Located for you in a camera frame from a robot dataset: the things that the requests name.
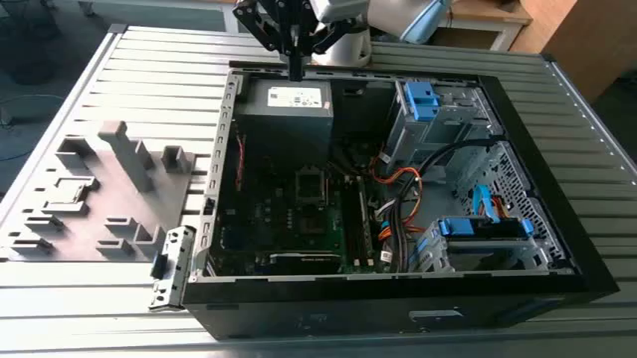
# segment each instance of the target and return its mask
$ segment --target white label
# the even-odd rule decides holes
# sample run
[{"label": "white label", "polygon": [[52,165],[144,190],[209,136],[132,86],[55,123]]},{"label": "white label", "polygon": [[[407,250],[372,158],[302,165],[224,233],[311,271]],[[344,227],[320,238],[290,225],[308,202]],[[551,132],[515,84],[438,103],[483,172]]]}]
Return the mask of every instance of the white label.
[{"label": "white label", "polygon": [[320,89],[298,87],[271,87],[267,90],[267,106],[320,108]]},{"label": "white label", "polygon": [[384,263],[391,263],[392,253],[388,251],[380,251],[380,261]]}]

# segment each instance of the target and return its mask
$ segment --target blue plastic latch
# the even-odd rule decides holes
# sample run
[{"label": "blue plastic latch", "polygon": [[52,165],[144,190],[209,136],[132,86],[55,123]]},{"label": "blue plastic latch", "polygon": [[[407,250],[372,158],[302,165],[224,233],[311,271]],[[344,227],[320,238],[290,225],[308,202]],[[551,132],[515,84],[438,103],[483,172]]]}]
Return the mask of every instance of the blue plastic latch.
[{"label": "blue plastic latch", "polygon": [[438,222],[438,226],[439,226],[439,232],[442,233],[442,236],[446,236],[451,233],[451,231],[448,230],[448,226],[447,226],[447,223],[444,222],[444,220],[439,221]]},{"label": "blue plastic latch", "polygon": [[529,219],[522,219],[522,227],[525,228],[525,233],[527,236],[533,236],[534,228],[533,222]]},{"label": "blue plastic latch", "polygon": [[471,220],[465,218],[446,218],[439,222],[439,231],[443,236],[473,236]]},{"label": "blue plastic latch", "polygon": [[438,95],[428,82],[407,82],[404,85],[408,103],[416,122],[430,122],[438,115]]}]

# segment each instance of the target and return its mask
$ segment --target metal frame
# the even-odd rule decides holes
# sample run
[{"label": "metal frame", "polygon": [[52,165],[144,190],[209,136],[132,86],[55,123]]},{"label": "metal frame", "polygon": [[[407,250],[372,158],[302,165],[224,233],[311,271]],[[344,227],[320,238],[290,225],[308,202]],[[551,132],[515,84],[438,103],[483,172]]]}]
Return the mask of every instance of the metal frame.
[{"label": "metal frame", "polygon": [[[223,78],[224,83],[229,59],[279,61],[244,35],[129,27],[119,43],[112,43],[113,36],[107,35],[105,44],[84,72],[95,71],[104,48],[115,46],[113,61],[107,66],[109,74],[107,76],[103,71],[99,82],[108,85],[100,87],[101,93],[124,89],[116,86],[119,82],[113,82],[120,78],[119,81],[129,84],[127,94],[155,95],[167,104],[180,103],[175,101],[179,98],[193,97],[191,89],[195,88],[199,95],[211,98],[215,86],[221,85],[216,85],[216,79]],[[177,70],[168,66],[173,63],[180,65]],[[320,348],[324,354],[364,354],[370,357],[391,354],[418,357],[426,351],[428,354],[475,358],[490,357],[494,351],[510,351],[518,358],[531,358],[547,353],[598,357],[607,354],[607,347],[626,354],[637,349],[637,223],[633,216],[637,188],[630,183],[635,176],[621,170],[619,167],[627,168],[627,164],[617,152],[609,155],[605,144],[614,146],[615,143],[590,129],[590,122],[578,111],[581,102],[559,76],[553,76],[550,64],[531,54],[375,43],[372,66],[387,70],[447,70],[498,76],[621,291],[591,304],[551,311],[505,330],[217,342],[189,314],[151,315],[147,312],[152,290],[149,264],[0,263],[5,302],[0,310],[2,353],[57,352],[73,357],[75,352],[79,357],[101,357],[103,351],[108,350],[109,355],[125,351],[127,357],[145,357],[152,350],[155,356],[172,357],[179,350],[184,357],[199,358],[207,357],[209,351],[231,354],[252,350],[259,354],[262,350],[271,352],[284,348],[282,354],[307,354],[307,349]],[[120,76],[123,71],[127,71],[125,77]],[[168,76],[167,71],[180,75]],[[77,91],[88,90],[83,84],[84,74],[80,80],[73,92],[76,88]],[[132,118],[136,126],[131,130],[145,132],[152,138],[145,141],[149,144],[179,141],[191,151],[209,152],[212,146],[203,137],[212,138],[215,131],[204,124],[216,121],[215,112],[189,111],[180,117],[184,121],[181,128],[188,128],[188,131],[179,131],[169,139],[163,139],[165,130],[179,129],[167,127],[167,123],[173,123],[172,117],[157,110],[117,108],[123,102],[115,99],[109,99],[108,104],[111,107],[97,107],[99,111],[83,111],[81,104],[76,99],[71,101],[69,96],[68,107],[64,106],[56,121],[61,121],[60,116],[68,117],[69,110],[73,118],[92,121],[112,116]],[[45,147],[51,136],[60,132],[60,123],[53,123],[57,128],[52,125],[43,136],[36,152],[39,157],[29,158],[13,183],[9,191],[13,198],[0,204],[2,218],[6,210],[18,203],[16,197],[29,186],[28,179],[43,161],[40,156],[44,153],[52,155]],[[73,122],[67,131],[76,133],[85,124]],[[205,158],[197,158],[197,170],[204,170],[201,168],[208,164]],[[201,190],[204,184],[193,181],[189,188]],[[200,207],[201,196],[189,195],[184,210]],[[185,211],[181,223],[196,226],[197,216],[192,217]]]},{"label": "metal frame", "polygon": [[[224,95],[224,102],[221,108],[221,118],[232,116],[232,102],[236,91],[237,78],[241,73],[250,74],[259,78],[280,78],[284,75],[284,67],[276,64],[258,64],[258,63],[229,63],[231,72],[228,73],[228,91]],[[320,301],[326,300],[362,300],[371,302],[375,298],[403,298],[403,297],[431,297],[431,295],[440,295],[440,292],[454,292],[455,295],[471,295],[477,292],[481,294],[497,295],[503,293],[517,293],[533,295],[533,290],[537,293],[561,294],[566,292],[574,294],[570,300],[590,300],[601,297],[617,290],[615,284],[607,273],[598,254],[591,246],[591,243],[585,239],[586,233],[577,220],[575,213],[569,207],[567,199],[561,191],[549,166],[541,159],[541,153],[533,143],[529,132],[525,129],[522,120],[518,117],[517,111],[509,101],[503,88],[499,85],[498,79],[487,76],[474,75],[455,75],[447,73],[434,72],[414,72],[414,71],[378,71],[367,69],[364,72],[352,72],[350,69],[342,69],[328,66],[310,66],[307,68],[307,78],[331,79],[331,78],[354,78],[354,74],[363,75],[366,78],[378,78],[379,81],[390,81],[396,76],[404,78],[443,78],[443,79],[462,79],[474,81],[483,89],[486,99],[490,102],[490,107],[495,113],[506,133],[506,138],[510,140],[510,148],[521,161],[526,179],[530,181],[530,191],[537,195],[537,200],[545,207],[545,212],[549,215],[549,222],[553,229],[558,231],[561,241],[567,246],[569,253],[578,267],[577,279],[570,277],[545,277],[545,281],[537,280],[537,277],[463,277],[462,284],[456,279],[436,278],[427,279],[427,284],[419,280],[406,280],[400,283],[400,289],[394,287],[392,280],[371,280],[368,283],[363,277],[356,279],[356,283],[336,280],[326,282],[318,281],[312,277],[294,277],[294,280],[286,282],[279,277],[272,277],[270,282],[259,280],[251,282],[254,277],[247,277],[247,281],[239,284],[239,277],[203,277],[205,269],[205,258],[209,243],[212,241],[211,233],[215,223],[215,212],[209,216],[201,217],[201,224],[199,231],[203,233],[197,235],[193,249],[193,260],[191,266],[189,283],[185,286],[185,293],[183,297],[183,304],[237,304],[243,301],[236,300],[239,297],[245,297],[245,302],[278,302],[278,301]],[[220,152],[220,155],[213,155],[211,162],[209,190],[205,197],[209,195],[209,200],[216,205],[220,190],[220,172],[224,165],[224,155],[227,142],[223,140],[227,136],[228,127],[224,128],[223,134],[219,134],[220,140],[216,141],[213,151]]]}]

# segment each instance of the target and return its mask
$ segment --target slotted aluminum surface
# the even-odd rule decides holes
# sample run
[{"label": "slotted aluminum surface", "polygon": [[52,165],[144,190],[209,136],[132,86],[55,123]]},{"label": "slotted aluminum surface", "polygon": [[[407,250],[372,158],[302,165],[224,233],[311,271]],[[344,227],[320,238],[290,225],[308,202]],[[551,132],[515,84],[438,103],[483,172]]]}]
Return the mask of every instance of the slotted aluminum surface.
[{"label": "slotted aluminum surface", "polygon": [[[0,204],[0,220],[8,210],[18,210],[20,197],[32,189],[29,178],[45,170],[56,141],[63,135],[93,133],[105,119],[127,121],[129,136],[143,138],[151,151],[180,145],[208,154],[228,60],[279,61],[237,34],[137,27],[108,34]],[[127,355],[296,357],[320,347],[330,357],[422,357],[424,352],[446,357],[561,352],[597,357],[609,345],[613,351],[634,351],[634,166],[553,65],[537,55],[376,43],[372,67],[499,77],[621,292],[506,330],[220,343],[188,313],[147,313],[148,264],[0,263],[0,352],[57,351],[64,357],[85,357],[135,349]],[[188,213],[201,205],[208,164],[208,158],[197,158],[184,204],[181,223],[195,227],[197,216]]]}]

